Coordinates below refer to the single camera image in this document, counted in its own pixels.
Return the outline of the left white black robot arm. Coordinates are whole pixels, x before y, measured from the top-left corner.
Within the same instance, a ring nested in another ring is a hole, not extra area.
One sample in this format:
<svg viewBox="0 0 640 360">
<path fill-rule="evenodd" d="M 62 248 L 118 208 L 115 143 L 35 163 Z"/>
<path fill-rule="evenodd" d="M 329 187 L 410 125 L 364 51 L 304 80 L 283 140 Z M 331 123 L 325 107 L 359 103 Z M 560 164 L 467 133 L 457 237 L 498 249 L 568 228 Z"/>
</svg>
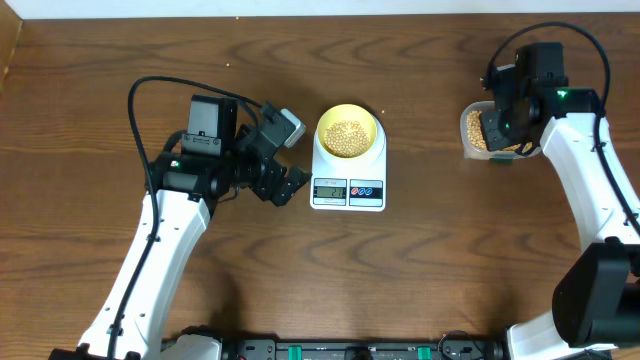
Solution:
<svg viewBox="0 0 640 360">
<path fill-rule="evenodd" d="M 147 169 L 150 182 L 135 237 L 116 281 L 74 350 L 53 359 L 212 359 L 227 357 L 222 340 L 197 328 L 163 340 L 171 303 L 188 259 L 216 207 L 250 188 L 261 200 L 285 205 L 310 179 L 274 156 L 292 147 L 304 124 L 266 103 L 262 119 L 238 125 L 238 97 L 195 94 L 188 126 L 170 136 Z"/>
</svg>

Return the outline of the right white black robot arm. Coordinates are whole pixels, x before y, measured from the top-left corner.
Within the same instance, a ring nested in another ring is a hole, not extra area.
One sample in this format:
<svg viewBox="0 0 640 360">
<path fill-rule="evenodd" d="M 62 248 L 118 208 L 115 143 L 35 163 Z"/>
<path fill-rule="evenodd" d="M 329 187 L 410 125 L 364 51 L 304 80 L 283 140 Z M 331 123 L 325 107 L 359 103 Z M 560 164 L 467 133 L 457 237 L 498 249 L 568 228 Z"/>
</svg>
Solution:
<svg viewBox="0 0 640 360">
<path fill-rule="evenodd" d="M 560 178 L 582 254 L 556 286 L 549 312 L 511 326 L 512 359 L 569 359 L 639 343 L 639 199 L 610 142 L 601 101 L 571 88 L 563 47 L 534 43 L 492 67 L 495 108 L 480 118 L 488 151 L 540 151 Z"/>
</svg>

